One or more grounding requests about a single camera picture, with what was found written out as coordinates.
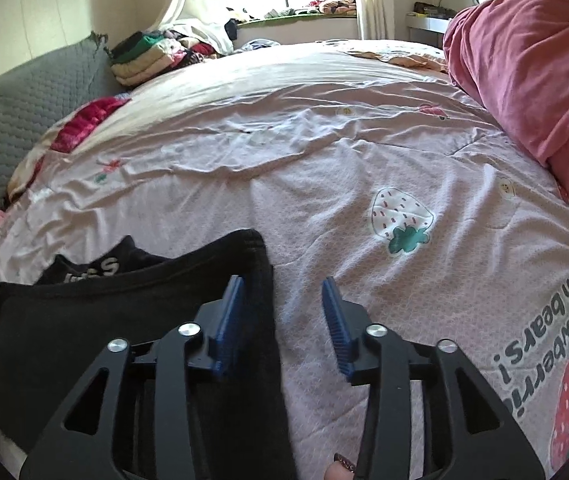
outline quilted headboard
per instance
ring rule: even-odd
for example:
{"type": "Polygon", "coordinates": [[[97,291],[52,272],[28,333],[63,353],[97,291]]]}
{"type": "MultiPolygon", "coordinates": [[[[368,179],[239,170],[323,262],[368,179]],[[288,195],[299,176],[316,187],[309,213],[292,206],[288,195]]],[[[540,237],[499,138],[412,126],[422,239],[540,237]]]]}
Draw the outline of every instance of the quilted headboard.
{"type": "Polygon", "coordinates": [[[50,126],[88,101],[122,91],[95,34],[0,76],[0,205],[16,166],[50,126]]]}

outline silver bolt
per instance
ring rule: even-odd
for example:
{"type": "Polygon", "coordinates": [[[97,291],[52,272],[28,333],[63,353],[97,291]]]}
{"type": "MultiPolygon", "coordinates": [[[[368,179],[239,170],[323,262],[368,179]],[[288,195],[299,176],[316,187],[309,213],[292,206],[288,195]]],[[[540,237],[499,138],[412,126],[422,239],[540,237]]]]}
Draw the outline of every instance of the silver bolt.
{"type": "Polygon", "coordinates": [[[373,337],[385,337],[387,332],[389,331],[382,325],[373,324],[367,327],[367,333],[373,337]]]}
{"type": "Polygon", "coordinates": [[[452,354],[458,349],[458,345],[450,339],[442,339],[438,341],[438,349],[445,354],[452,354]]]}
{"type": "Polygon", "coordinates": [[[122,350],[126,350],[128,346],[129,343],[124,339],[114,339],[113,341],[109,341],[106,347],[109,348],[110,352],[121,352],[122,350]]]}
{"type": "Polygon", "coordinates": [[[178,332],[184,336],[196,335],[200,332],[200,325],[196,323],[184,323],[184,325],[181,325],[180,328],[178,328],[178,332]]]}

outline black shirt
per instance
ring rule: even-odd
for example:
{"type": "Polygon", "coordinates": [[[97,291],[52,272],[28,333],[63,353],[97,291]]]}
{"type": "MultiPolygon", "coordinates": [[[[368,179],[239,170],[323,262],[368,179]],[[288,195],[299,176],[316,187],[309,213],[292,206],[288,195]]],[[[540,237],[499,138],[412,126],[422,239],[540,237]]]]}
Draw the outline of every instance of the black shirt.
{"type": "Polygon", "coordinates": [[[240,377],[199,384],[197,416],[213,479],[296,478],[280,389],[272,268],[255,231],[176,259],[131,237],[96,261],[58,255],[33,285],[0,284],[0,429],[29,452],[58,405],[114,338],[138,344],[194,319],[233,274],[245,281],[258,330],[240,377]]]}

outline mattress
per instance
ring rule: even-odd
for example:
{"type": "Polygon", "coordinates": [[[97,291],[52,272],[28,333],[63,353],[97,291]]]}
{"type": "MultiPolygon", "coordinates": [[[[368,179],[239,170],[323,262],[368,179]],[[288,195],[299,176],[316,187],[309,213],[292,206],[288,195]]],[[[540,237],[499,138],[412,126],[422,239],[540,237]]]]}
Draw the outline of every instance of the mattress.
{"type": "Polygon", "coordinates": [[[86,102],[121,91],[94,37],[0,76],[0,205],[16,166],[49,127],[86,102]]]}
{"type": "MultiPolygon", "coordinates": [[[[277,47],[159,78],[96,133],[72,155],[49,153],[8,212],[0,281],[31,284],[55,254],[89,262],[127,234],[178,256],[254,228],[274,265],[301,480],[321,478],[335,452],[356,459],[367,404],[338,373],[326,276],[405,339],[457,341],[548,476],[566,459],[569,205],[444,76],[277,47]]],[[[412,400],[416,478],[419,390],[412,400]]],[[[14,474],[24,460],[1,432],[0,457],[14,474]]]]}

